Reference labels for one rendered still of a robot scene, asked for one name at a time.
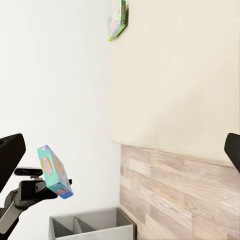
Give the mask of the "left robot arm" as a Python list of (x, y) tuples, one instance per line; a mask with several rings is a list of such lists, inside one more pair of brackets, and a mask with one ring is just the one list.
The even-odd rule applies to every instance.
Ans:
[[(19, 182), (18, 188), (6, 196), (4, 208), (0, 207), (0, 240), (8, 240), (19, 222), (19, 216), (28, 207), (43, 200), (56, 199), (58, 195), (47, 187), (40, 167), (17, 166), (12, 173), (15, 176), (27, 176), (29, 180)], [(11, 176), (12, 176), (11, 175)], [(69, 183), (73, 181), (70, 179)]]

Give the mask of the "board game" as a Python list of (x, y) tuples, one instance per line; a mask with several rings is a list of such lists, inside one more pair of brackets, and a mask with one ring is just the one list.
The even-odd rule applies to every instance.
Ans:
[(120, 3), (111, 13), (108, 20), (108, 41), (114, 41), (126, 26), (126, 0)]
[(64, 164), (57, 155), (53, 153), (48, 144), (39, 147), (37, 152), (47, 188), (63, 199), (73, 196), (72, 184), (69, 182), (70, 179), (67, 178)]

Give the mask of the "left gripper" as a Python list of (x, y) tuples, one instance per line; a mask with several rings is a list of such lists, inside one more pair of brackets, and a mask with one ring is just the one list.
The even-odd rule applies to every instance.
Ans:
[[(73, 181), (70, 179), (69, 183), (72, 184)], [(23, 180), (18, 184), (18, 200), (25, 207), (57, 197), (58, 195), (47, 187), (45, 180)]]

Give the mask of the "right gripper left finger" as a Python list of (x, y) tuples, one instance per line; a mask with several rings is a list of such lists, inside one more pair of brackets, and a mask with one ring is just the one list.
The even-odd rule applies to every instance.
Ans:
[(0, 193), (26, 153), (21, 133), (0, 138)]

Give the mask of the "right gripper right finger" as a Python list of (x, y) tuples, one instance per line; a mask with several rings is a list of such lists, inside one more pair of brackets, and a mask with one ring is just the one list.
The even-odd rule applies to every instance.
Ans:
[(224, 151), (240, 172), (240, 135), (228, 133), (225, 141)]

